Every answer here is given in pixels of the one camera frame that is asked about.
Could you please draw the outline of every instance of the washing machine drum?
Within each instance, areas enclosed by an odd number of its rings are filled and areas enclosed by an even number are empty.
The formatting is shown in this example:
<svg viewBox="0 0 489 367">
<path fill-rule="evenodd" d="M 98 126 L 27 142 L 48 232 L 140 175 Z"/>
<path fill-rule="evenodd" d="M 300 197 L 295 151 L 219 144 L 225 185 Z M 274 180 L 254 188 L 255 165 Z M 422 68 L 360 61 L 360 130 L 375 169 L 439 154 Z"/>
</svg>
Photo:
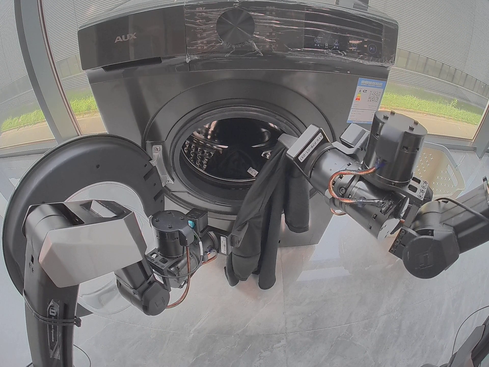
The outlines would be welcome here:
<svg viewBox="0 0 489 367">
<path fill-rule="evenodd" d="M 254 119 L 222 119 L 193 132 L 183 156 L 198 173 L 225 185 L 253 182 L 282 131 Z"/>
</svg>

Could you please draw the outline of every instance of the label sticker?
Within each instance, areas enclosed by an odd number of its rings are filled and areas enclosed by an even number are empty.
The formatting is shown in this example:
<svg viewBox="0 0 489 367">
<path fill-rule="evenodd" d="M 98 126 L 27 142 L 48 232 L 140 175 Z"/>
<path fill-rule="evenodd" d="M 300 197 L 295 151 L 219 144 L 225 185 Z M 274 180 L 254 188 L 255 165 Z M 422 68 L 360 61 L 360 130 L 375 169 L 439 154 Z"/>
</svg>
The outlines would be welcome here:
<svg viewBox="0 0 489 367">
<path fill-rule="evenodd" d="M 256 171 L 253 167 L 248 169 L 248 173 L 256 177 L 258 175 L 258 171 Z"/>
<path fill-rule="evenodd" d="M 227 255 L 227 243 L 225 236 L 221 236 L 221 253 Z"/>
<path fill-rule="evenodd" d="M 321 142 L 323 138 L 324 136 L 322 133 L 318 134 L 315 139 L 310 142 L 306 149 L 303 150 L 302 154 L 299 155 L 299 162 L 302 163 L 304 159 L 307 158 L 307 156 L 310 154 L 310 152 L 317 147 L 317 145 Z"/>
<path fill-rule="evenodd" d="M 351 104 L 348 123 L 371 124 L 374 114 L 381 105 L 385 85 L 383 80 L 358 79 L 357 90 Z"/>
<path fill-rule="evenodd" d="M 59 300 L 52 299 L 47 305 L 47 318 L 52 320 L 58 320 L 60 317 L 60 304 Z M 60 347 L 61 347 L 61 332 L 58 325 L 47 326 L 47 343 L 49 345 L 49 357 L 52 359 L 60 359 Z"/>
</svg>

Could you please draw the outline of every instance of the black cloth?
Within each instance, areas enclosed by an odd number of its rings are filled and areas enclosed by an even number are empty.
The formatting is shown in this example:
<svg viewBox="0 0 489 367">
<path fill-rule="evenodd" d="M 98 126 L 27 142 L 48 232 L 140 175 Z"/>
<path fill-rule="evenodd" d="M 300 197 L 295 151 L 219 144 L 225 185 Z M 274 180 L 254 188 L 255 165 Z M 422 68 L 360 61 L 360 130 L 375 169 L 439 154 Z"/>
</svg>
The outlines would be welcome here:
<svg viewBox="0 0 489 367">
<path fill-rule="evenodd" d="M 259 274 L 258 285 L 275 283 L 282 212 L 293 232 L 309 229 L 309 185 L 278 143 L 244 198 L 231 235 L 241 239 L 227 257 L 224 273 L 231 286 Z"/>
</svg>

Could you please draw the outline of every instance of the barcode sticker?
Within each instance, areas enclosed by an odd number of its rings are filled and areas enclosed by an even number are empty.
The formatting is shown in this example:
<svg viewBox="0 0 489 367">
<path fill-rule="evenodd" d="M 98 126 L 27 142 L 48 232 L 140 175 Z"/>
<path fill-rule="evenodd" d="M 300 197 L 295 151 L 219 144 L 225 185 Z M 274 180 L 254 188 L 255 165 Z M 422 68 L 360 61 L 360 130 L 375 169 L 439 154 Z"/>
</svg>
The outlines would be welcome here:
<svg viewBox="0 0 489 367">
<path fill-rule="evenodd" d="M 221 236 L 221 253 L 227 255 L 227 243 L 225 236 Z"/>
</svg>

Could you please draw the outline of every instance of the door glass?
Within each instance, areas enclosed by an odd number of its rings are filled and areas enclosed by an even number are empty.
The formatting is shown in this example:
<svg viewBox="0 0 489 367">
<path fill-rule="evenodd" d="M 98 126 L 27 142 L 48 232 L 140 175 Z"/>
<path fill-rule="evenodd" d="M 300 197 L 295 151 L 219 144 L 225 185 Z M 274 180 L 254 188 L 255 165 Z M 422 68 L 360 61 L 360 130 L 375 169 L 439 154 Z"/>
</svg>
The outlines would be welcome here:
<svg viewBox="0 0 489 367">
<path fill-rule="evenodd" d="M 14 0 L 0 0 L 0 148 L 54 140 L 25 70 Z"/>
</svg>

